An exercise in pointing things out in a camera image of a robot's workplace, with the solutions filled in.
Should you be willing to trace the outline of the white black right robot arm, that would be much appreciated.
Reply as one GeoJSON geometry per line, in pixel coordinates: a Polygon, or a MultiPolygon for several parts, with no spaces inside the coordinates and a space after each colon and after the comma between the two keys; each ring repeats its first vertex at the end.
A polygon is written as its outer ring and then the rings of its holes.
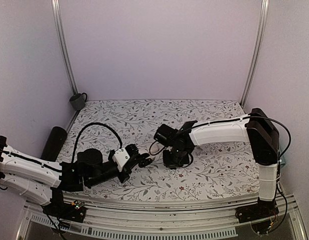
{"type": "Polygon", "coordinates": [[[253,214],[264,218],[272,211],[277,189],[280,159],[279,131],[260,108],[237,118],[199,123],[185,122],[180,129],[162,124],[154,140],[165,147],[163,163],[167,168],[187,167],[194,161],[195,147],[213,143],[249,143],[259,169],[259,203],[253,214]]]}

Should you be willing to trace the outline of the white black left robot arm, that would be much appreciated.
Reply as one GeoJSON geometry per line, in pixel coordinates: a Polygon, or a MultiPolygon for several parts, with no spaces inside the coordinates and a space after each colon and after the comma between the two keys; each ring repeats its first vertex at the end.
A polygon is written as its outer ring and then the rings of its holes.
{"type": "Polygon", "coordinates": [[[58,217],[69,213],[69,206],[54,194],[82,192],[98,184],[118,178],[126,182],[135,166],[144,168],[152,163],[149,153],[140,153],[137,146],[111,150],[107,161],[102,153],[89,148],[71,162],[51,162],[36,158],[7,145],[0,136],[0,186],[13,188],[42,206],[49,206],[58,217]]]}

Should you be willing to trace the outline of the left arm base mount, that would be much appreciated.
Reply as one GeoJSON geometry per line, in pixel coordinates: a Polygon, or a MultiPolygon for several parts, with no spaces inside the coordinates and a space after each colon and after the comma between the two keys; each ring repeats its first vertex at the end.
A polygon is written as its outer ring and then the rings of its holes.
{"type": "Polygon", "coordinates": [[[72,203],[50,203],[42,206],[43,213],[55,217],[57,219],[68,220],[76,223],[83,223],[87,208],[80,206],[74,202],[72,203]]]}

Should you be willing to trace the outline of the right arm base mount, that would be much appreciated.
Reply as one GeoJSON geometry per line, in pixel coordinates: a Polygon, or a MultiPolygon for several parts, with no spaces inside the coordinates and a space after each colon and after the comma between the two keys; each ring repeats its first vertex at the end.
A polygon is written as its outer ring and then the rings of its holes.
{"type": "Polygon", "coordinates": [[[279,209],[275,199],[267,201],[258,198],[257,202],[254,204],[237,207],[235,209],[235,217],[238,219],[239,223],[277,217],[278,214],[279,209]]]}

